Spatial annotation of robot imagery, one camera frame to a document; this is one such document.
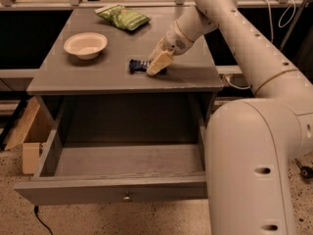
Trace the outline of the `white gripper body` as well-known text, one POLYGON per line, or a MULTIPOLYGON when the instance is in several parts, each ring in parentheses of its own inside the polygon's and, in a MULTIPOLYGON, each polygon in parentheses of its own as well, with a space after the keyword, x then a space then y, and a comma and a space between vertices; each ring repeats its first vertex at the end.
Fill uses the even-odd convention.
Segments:
POLYGON ((195 37, 196 32, 191 26, 175 21, 163 37, 162 48, 176 56, 182 55, 194 45, 195 37))

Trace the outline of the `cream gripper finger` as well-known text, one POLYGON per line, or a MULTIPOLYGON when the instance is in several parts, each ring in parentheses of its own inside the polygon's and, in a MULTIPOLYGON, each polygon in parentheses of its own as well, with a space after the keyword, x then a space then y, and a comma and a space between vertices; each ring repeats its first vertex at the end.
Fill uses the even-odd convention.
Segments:
POLYGON ((150 54, 149 56, 149 60, 152 61, 157 61, 159 62, 162 58, 163 55, 163 51, 164 51, 164 46, 163 46, 163 38, 158 42, 158 44, 156 45, 155 49, 153 50, 153 52, 150 54))
POLYGON ((161 51, 156 55, 155 58, 150 62, 147 68, 148 75, 156 75, 173 62, 173 55, 170 51, 161 51))

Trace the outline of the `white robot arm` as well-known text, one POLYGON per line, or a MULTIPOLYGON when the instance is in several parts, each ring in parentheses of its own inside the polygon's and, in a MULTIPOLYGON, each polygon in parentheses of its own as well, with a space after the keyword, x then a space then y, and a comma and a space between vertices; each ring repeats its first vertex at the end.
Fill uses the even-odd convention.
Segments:
POLYGON ((237 0, 195 0, 156 46, 148 73, 214 28, 253 96, 220 107, 206 128, 211 234, 296 235, 289 162, 313 151, 313 85, 238 11, 237 0))

